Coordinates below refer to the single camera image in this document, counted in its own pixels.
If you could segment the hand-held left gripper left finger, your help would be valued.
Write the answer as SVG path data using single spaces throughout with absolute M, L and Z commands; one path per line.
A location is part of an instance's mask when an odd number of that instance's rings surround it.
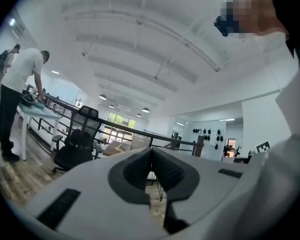
M 64 239 L 166 238 L 149 205 L 128 203 L 109 185 L 110 169 L 133 154 L 127 151 L 74 167 L 39 192 L 26 211 L 37 218 L 65 189 L 74 189 L 80 195 L 55 229 Z

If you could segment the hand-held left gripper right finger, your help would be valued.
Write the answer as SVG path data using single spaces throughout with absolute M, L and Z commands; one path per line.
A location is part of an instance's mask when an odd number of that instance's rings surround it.
M 166 193 L 163 227 L 169 234 L 193 225 L 234 189 L 248 166 L 151 150 L 152 170 Z

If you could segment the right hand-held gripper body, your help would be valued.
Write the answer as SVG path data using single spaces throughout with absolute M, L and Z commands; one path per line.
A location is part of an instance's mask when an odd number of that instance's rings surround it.
M 258 153 L 267 152 L 270 149 L 270 144 L 268 141 L 256 146 L 256 150 Z

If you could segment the black mesh office chair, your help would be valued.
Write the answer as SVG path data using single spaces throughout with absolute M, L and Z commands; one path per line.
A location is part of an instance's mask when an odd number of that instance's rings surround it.
M 94 141 L 100 126 L 99 112 L 96 109 L 84 105 L 73 112 L 64 146 L 59 147 L 61 135 L 52 138 L 56 143 L 56 154 L 53 158 L 56 167 L 52 172 L 68 172 L 82 163 L 92 161 Z

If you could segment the dark railing with wooden handrail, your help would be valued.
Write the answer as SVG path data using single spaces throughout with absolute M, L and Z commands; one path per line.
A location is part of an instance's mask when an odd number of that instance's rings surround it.
M 61 106 L 62 108 L 64 108 L 64 110 L 69 110 L 71 115 L 72 115 L 73 112 L 78 111 L 78 109 L 76 109 L 73 105 L 70 105 L 69 103 L 67 103 L 65 101 L 57 99 L 57 98 L 55 98 L 55 97 L 53 97 L 49 94 L 46 94 L 45 96 L 46 96 L 46 98 L 45 98 L 44 102 L 41 102 L 41 101 L 39 102 L 40 104 L 43 105 L 42 108 L 46 107 L 47 109 L 51 110 L 54 114 L 60 116 L 61 118 L 64 117 L 66 119 L 71 120 L 71 117 L 68 117 L 68 116 L 64 115 L 62 112 L 57 111 L 53 107 L 48 106 L 48 100 L 51 100 L 52 103 L 55 103 L 55 104 Z M 39 121 L 37 122 L 38 128 L 40 129 L 42 127 L 41 126 L 41 121 L 47 122 L 47 120 L 48 119 L 39 119 Z M 172 139 L 172 138 L 169 138 L 169 137 L 166 137 L 166 136 L 161 136 L 161 135 L 158 135 L 158 134 L 152 134 L 152 133 L 148 133 L 148 132 L 145 132 L 145 131 L 131 129 L 131 128 L 128 128 L 128 127 L 125 127 L 125 126 L 121 126 L 121 125 L 109 122 L 109 121 L 101 119 L 101 118 L 98 118 L 98 120 L 101 123 L 101 125 L 108 125 L 108 126 L 111 126 L 111 127 L 117 127 L 118 129 L 122 129 L 122 130 L 125 130 L 127 132 L 131 132 L 133 134 L 138 134 L 138 135 L 150 138 L 150 142 L 148 144 L 149 147 L 152 147 L 152 146 L 154 147 L 155 145 L 153 144 L 153 140 L 157 139 L 157 140 L 162 140 L 162 141 L 168 142 L 168 144 L 165 145 L 164 148 L 170 149 L 170 150 L 175 150 L 175 151 L 177 151 L 178 149 L 173 148 L 173 143 L 175 143 L 175 144 L 179 143 L 179 144 L 193 146 L 193 148 L 189 150 L 191 152 L 191 155 L 194 156 L 194 157 L 200 157 L 201 156 L 201 151 L 203 149 L 203 144 L 204 144 L 202 141 L 200 141 L 199 143 L 196 143 L 196 142 L 187 142 L 187 141 L 183 141 L 183 140 Z M 67 129 L 69 129 L 70 125 L 65 125 L 65 124 L 62 124 L 62 125 L 65 126 Z M 50 135 L 52 135 L 52 139 L 50 141 L 50 150 L 51 151 L 57 150 L 56 143 L 53 142 L 53 132 L 48 132 L 48 133 Z M 65 138 L 67 136 L 67 133 L 63 133 L 61 136 L 62 136 L 62 139 L 60 140 L 60 142 L 64 142 Z

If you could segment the large glass window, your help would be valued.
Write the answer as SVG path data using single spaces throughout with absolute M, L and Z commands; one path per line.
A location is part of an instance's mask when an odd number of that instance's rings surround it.
M 134 129 L 136 126 L 136 121 L 134 119 L 130 119 L 112 112 L 108 113 L 107 121 L 130 129 Z M 105 134 L 103 136 L 109 143 L 112 141 L 121 143 L 131 141 L 133 136 L 132 132 L 109 125 L 104 126 L 104 132 Z

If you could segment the white-legged pale blue table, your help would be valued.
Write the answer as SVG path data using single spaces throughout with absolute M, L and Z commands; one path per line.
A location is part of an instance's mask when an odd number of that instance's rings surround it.
M 21 158 L 25 161 L 26 158 L 26 134 L 27 129 L 31 126 L 31 121 L 33 117 L 38 117 L 39 119 L 47 119 L 47 120 L 55 120 L 53 126 L 53 133 L 52 137 L 54 138 L 57 135 L 58 125 L 60 122 L 61 117 L 53 113 L 48 108 L 38 108 L 35 105 L 29 107 L 22 103 L 18 105 L 20 111 L 23 113 L 23 120 L 22 120 L 22 128 L 21 128 Z

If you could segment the black round basket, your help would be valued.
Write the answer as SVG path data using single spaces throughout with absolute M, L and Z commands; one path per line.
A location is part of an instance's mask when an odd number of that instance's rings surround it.
M 31 94 L 24 93 L 21 95 L 20 103 L 27 107 L 32 107 L 36 103 L 36 101 Z

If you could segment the group of black wall-hung devices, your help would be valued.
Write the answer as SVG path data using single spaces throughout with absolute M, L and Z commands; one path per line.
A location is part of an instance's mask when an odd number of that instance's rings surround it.
M 194 128 L 192 130 L 193 133 L 195 134 L 199 134 L 200 136 L 202 136 L 203 142 L 204 141 L 208 141 L 209 143 L 211 143 L 211 145 L 214 146 L 214 149 L 217 150 L 218 149 L 218 144 L 222 143 L 224 141 L 224 138 L 222 136 L 222 132 L 220 129 L 217 130 L 215 134 L 215 139 L 213 137 L 213 133 L 211 129 L 206 130 L 201 129 L 201 128 Z

